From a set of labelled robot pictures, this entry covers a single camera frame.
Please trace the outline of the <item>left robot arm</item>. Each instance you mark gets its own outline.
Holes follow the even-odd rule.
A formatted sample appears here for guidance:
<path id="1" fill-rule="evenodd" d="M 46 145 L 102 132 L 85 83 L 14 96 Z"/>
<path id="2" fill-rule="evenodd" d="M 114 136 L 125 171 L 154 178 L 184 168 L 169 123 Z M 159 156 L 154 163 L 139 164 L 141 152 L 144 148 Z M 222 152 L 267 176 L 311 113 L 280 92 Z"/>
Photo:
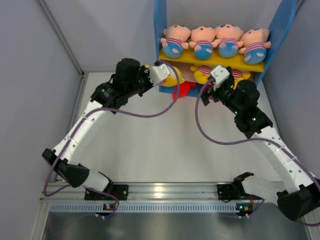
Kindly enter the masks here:
<path id="1" fill-rule="evenodd" d="M 94 189 L 102 200 L 113 194 L 113 182 L 105 174 L 91 170 L 81 163 L 87 147 L 100 129 L 129 98 L 144 93 L 160 84 L 169 74 L 164 64 L 141 65 L 132 58 L 124 58 L 106 82 L 99 84 L 86 108 L 66 136 L 53 148 L 46 148 L 43 159 L 50 165 L 50 172 L 58 174 L 72 188 Z"/>

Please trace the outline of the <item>boy doll striped shirt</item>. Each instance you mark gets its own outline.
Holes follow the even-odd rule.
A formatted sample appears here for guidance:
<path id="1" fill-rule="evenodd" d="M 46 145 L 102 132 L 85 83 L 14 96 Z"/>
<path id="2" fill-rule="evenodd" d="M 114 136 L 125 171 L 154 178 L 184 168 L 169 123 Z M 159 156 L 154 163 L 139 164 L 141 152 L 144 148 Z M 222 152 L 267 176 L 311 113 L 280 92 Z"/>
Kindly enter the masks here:
<path id="1" fill-rule="evenodd" d="M 234 24 L 222 24 L 215 29 L 214 46 L 222 58 L 234 57 L 244 45 L 241 37 L 244 30 Z"/>

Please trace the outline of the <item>yellow duck plush striped shirt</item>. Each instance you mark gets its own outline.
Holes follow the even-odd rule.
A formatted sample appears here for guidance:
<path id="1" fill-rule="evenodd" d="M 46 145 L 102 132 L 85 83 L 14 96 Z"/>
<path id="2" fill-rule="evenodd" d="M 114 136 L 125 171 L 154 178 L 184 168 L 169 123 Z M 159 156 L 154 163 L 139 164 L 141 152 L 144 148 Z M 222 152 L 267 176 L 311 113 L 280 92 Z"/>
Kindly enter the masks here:
<path id="1" fill-rule="evenodd" d="M 242 72 L 241 70 L 238 70 L 238 69 L 233 69 L 232 76 L 234 78 L 233 89 L 235 90 L 240 81 L 250 79 L 251 73 L 250 72 Z"/>

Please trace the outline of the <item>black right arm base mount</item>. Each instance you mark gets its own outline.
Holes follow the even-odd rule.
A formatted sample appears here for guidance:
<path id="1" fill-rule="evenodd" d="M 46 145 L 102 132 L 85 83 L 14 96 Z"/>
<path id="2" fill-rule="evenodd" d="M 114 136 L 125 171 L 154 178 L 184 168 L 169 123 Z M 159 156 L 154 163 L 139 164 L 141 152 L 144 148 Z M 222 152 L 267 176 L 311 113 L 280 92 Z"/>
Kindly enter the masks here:
<path id="1" fill-rule="evenodd" d="M 245 172 L 235 177 L 231 183 L 217 184 L 218 199 L 225 203 L 233 200 L 262 200 L 262 198 L 244 191 L 242 182 L 253 175 L 251 172 Z"/>

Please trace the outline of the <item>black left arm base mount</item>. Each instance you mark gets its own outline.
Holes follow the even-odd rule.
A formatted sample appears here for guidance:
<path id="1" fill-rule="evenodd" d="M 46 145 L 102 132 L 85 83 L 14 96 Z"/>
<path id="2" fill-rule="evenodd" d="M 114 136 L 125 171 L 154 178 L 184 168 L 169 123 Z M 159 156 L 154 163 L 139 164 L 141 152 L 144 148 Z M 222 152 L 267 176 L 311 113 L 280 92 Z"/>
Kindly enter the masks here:
<path id="1" fill-rule="evenodd" d="M 127 184 L 114 183 L 111 190 L 108 193 L 116 197 L 119 201 L 126 201 L 129 194 L 129 186 Z M 105 196 L 100 193 L 96 193 L 92 190 L 86 190 L 84 199 L 86 201 L 112 201 L 113 199 L 109 196 Z"/>

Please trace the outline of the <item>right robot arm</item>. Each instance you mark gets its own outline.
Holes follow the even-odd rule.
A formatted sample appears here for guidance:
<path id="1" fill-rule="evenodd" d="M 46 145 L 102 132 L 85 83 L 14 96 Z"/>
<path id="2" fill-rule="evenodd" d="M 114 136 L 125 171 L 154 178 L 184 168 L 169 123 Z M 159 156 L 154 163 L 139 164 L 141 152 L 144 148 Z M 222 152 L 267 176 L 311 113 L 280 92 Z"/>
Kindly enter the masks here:
<path id="1" fill-rule="evenodd" d="M 264 155 L 280 177 L 280 182 L 272 182 L 244 172 L 231 182 L 234 196 L 244 199 L 255 196 L 276 205 L 280 212 L 291 221 L 316 210 L 320 206 L 320 180 L 307 170 L 287 145 L 281 140 L 272 121 L 258 107 L 260 92 L 254 82 L 241 80 L 235 89 L 231 74 L 206 77 L 199 91 L 196 105 L 206 106 L 210 98 L 215 103 L 222 103 L 234 114 L 237 129 L 245 139 L 223 142 L 209 137 L 200 125 L 196 124 L 201 134 L 209 141 L 223 146 L 253 143 Z"/>

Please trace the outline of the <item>red shark plush toy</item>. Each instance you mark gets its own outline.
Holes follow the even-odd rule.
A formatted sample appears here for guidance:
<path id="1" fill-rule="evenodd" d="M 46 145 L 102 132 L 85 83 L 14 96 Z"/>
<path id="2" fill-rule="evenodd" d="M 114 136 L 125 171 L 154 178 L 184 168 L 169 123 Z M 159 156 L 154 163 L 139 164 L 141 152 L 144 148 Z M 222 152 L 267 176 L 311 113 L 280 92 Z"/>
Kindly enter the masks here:
<path id="1" fill-rule="evenodd" d="M 179 85 L 179 91 L 178 91 L 178 85 L 174 86 L 174 91 L 172 92 L 172 99 L 176 98 L 182 98 L 186 96 L 191 88 L 194 88 L 197 84 L 195 82 L 189 82 L 185 81 L 184 83 L 181 83 Z"/>

